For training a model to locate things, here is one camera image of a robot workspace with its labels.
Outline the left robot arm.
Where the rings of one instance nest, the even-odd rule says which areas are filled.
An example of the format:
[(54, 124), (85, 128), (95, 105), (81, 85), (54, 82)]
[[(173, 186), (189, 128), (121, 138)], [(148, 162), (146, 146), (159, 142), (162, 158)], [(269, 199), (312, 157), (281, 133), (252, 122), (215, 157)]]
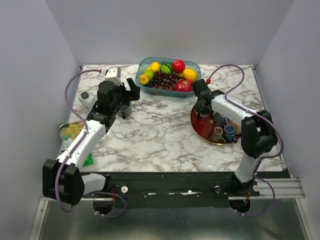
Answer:
[(88, 155), (113, 125), (121, 107), (140, 98), (140, 88), (132, 78), (130, 87), (121, 82), (104, 80), (98, 85), (97, 100), (87, 115), (84, 127), (73, 143), (55, 160), (48, 159), (42, 167), (42, 194), (60, 204), (77, 205), (84, 195), (95, 192), (104, 198), (110, 194), (107, 176), (100, 173), (81, 174)]

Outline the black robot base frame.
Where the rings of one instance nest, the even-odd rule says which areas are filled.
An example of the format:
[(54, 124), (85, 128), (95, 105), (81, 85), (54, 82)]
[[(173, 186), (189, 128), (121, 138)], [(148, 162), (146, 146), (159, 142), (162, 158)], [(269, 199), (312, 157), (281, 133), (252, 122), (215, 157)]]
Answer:
[(137, 208), (228, 208), (229, 199), (258, 197), (257, 182), (239, 183), (232, 172), (103, 172), (102, 190), (90, 197), (121, 196), (128, 209)]

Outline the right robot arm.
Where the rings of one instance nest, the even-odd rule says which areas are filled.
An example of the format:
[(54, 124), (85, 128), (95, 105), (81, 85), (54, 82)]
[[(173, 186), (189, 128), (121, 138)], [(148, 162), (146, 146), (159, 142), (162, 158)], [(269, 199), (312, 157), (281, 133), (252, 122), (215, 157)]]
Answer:
[(230, 191), (241, 196), (248, 190), (266, 153), (278, 143), (271, 115), (268, 111), (255, 111), (226, 97), (220, 90), (210, 90), (204, 79), (191, 84), (197, 97), (194, 110), (200, 118), (213, 112), (232, 120), (240, 129), (241, 147), (244, 151), (241, 162), (234, 172), (236, 180), (230, 183)]

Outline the dark grey mug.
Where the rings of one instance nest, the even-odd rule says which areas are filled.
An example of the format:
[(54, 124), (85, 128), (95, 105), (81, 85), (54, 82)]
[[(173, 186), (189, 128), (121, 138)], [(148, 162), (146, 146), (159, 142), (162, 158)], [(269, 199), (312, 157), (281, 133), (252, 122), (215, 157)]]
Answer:
[(132, 113), (132, 106), (130, 103), (128, 103), (128, 104), (122, 105), (119, 108), (117, 115), (122, 119), (126, 119), (131, 115), (131, 113)]

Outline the cream ceramic mug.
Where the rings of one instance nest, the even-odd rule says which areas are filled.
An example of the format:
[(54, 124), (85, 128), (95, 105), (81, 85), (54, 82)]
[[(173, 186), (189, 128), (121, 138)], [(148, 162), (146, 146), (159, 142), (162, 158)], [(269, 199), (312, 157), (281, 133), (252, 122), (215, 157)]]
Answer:
[(196, 118), (197, 118), (197, 119), (207, 118), (207, 117), (213, 115), (213, 111), (211, 111), (210, 113), (198, 113), (198, 112), (195, 112), (195, 113), (196, 113)]

